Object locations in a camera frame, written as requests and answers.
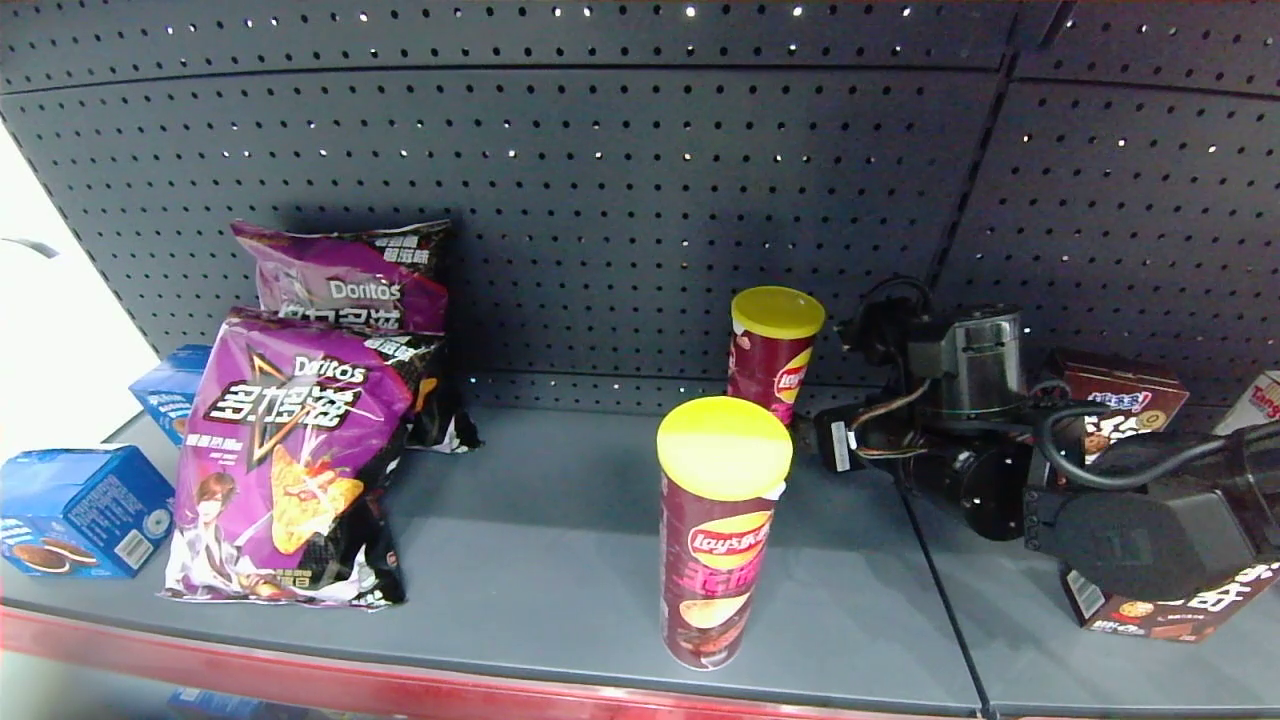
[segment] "white box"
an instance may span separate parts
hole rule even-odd
[[[1272,420],[1280,420],[1280,370],[1267,370],[1249,383],[1235,406],[1213,428],[1213,434],[1225,436]]]

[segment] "purple chip bag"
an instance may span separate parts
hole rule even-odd
[[[179,450],[165,594],[403,602],[379,498],[443,342],[233,310]]]
[[[264,310],[343,325],[444,332],[449,293],[435,273],[438,255],[453,237],[449,220],[332,234],[236,220],[232,232],[257,259]]]

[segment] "pegboard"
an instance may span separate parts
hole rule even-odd
[[[1019,304],[1033,348],[1160,361],[1229,405],[1280,357],[1277,151],[1274,100],[1016,82],[941,297]]]
[[[303,232],[448,210],[466,366],[721,378],[753,284],[838,316],[923,274],[993,73],[434,69],[212,76],[3,97],[160,352],[253,304],[237,217]],[[876,383],[824,333],[810,378]]]
[[[5,92],[394,67],[872,65],[995,69],[1015,3],[174,3],[0,13]]]
[[[1274,3],[1078,3],[1016,77],[1280,95]]]
[[[724,380],[620,378],[562,373],[475,373],[463,378],[470,398],[480,405],[547,410],[590,410],[627,415],[660,415],[709,395],[724,395]],[[796,398],[797,415],[863,402],[867,389],[805,384]]]

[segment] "lay's chip can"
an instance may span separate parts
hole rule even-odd
[[[728,395],[750,400],[790,425],[827,311],[797,290],[762,286],[737,293],[731,313]]]
[[[703,397],[658,427],[662,637],[681,664],[722,667],[742,643],[791,437],[763,407]]]

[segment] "yellow lid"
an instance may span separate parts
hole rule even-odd
[[[719,501],[762,497],[787,478],[791,436],[759,405],[699,397],[658,425],[658,462],[686,491]]]
[[[733,296],[733,323],[755,334],[799,340],[818,334],[827,322],[822,304],[790,287],[760,286]]]

